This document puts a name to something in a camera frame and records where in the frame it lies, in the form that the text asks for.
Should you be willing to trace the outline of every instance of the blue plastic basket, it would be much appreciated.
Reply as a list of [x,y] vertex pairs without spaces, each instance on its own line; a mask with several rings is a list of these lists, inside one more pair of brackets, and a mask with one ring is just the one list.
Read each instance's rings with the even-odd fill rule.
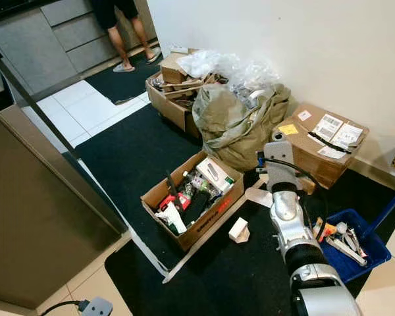
[[[337,214],[328,217],[327,222],[336,225],[339,222],[346,223],[349,227],[354,228],[357,237],[370,227],[370,225],[353,209],[345,209]],[[391,258],[389,250],[383,241],[375,232],[370,233],[364,239],[360,239],[360,246],[368,255],[366,258],[367,265],[361,267],[356,261],[347,257],[342,252],[330,246],[325,241],[321,247],[328,262],[336,269],[342,281],[347,283],[360,275],[369,272],[371,269],[388,261]]]

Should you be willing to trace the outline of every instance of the person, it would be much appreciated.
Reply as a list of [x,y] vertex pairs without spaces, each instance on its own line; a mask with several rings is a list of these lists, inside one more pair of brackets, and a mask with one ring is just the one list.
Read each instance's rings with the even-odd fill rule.
[[111,43],[123,60],[121,64],[117,65],[113,69],[114,72],[132,72],[135,70],[135,67],[130,64],[126,48],[119,30],[117,29],[117,19],[114,12],[114,6],[119,8],[132,24],[136,36],[145,49],[145,55],[148,63],[153,63],[157,60],[158,56],[161,54],[161,49],[159,47],[154,49],[149,47],[144,26],[142,21],[138,18],[138,10],[133,0],[91,0],[91,4],[98,24],[104,30],[108,31]]

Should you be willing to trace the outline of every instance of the white wall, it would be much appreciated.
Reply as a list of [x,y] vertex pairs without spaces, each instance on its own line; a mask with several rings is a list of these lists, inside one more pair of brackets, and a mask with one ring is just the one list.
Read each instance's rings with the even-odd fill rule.
[[358,157],[395,154],[395,0],[147,0],[173,43],[271,60],[298,101],[368,126]]

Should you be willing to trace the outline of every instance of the burlap sack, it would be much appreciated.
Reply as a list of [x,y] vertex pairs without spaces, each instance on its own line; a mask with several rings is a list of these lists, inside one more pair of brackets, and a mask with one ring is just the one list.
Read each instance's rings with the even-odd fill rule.
[[270,141],[272,129],[284,119],[290,90],[277,84],[248,109],[225,87],[209,84],[193,104],[193,119],[202,134],[203,150],[238,171],[257,165],[256,151]]

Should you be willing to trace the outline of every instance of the black carpet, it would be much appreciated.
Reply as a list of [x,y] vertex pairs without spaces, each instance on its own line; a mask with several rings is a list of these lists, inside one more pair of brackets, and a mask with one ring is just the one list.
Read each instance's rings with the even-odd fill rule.
[[90,76],[86,81],[113,103],[137,97],[145,92],[145,80],[159,71],[158,64],[163,58],[160,56],[150,65],[146,63],[143,53],[129,59],[136,67],[134,72],[116,73],[111,67]]
[[184,252],[142,207],[140,196],[201,149],[147,105],[76,147],[98,182],[142,240],[168,268]]
[[[330,212],[356,209],[371,222],[395,191],[348,170],[328,191]],[[320,214],[317,195],[309,212]],[[249,221],[249,242],[236,245],[228,238],[235,220]],[[395,209],[377,229],[384,242],[395,227]],[[268,209],[246,202],[168,283],[129,243],[112,254],[105,268],[134,315],[290,315],[288,275],[273,240]],[[368,273],[347,284],[356,297]]]

